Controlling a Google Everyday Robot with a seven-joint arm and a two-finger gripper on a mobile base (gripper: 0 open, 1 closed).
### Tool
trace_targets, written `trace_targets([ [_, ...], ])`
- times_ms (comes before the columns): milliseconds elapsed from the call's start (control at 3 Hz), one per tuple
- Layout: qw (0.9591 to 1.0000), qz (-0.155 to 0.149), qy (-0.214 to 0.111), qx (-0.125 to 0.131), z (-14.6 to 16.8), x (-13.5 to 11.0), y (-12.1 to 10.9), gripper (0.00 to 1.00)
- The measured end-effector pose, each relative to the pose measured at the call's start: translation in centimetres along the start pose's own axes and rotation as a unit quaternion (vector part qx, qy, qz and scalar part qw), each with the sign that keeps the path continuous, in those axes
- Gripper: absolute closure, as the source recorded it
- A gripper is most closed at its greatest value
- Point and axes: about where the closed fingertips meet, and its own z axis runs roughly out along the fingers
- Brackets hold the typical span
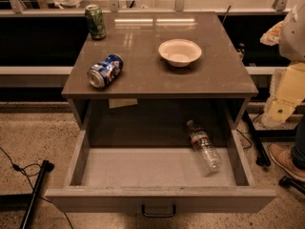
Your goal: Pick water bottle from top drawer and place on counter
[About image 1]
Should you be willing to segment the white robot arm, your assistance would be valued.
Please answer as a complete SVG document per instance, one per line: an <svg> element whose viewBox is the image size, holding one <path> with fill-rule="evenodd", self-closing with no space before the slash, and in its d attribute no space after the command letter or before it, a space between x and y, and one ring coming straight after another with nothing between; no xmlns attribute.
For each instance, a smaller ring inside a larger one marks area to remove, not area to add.
<svg viewBox="0 0 305 229"><path fill-rule="evenodd" d="M275 70L270 97L261 122L267 127L284 123L305 99L305 0L298 0L283 21L265 32L260 42L278 45L279 54L290 60L285 70Z"/></svg>

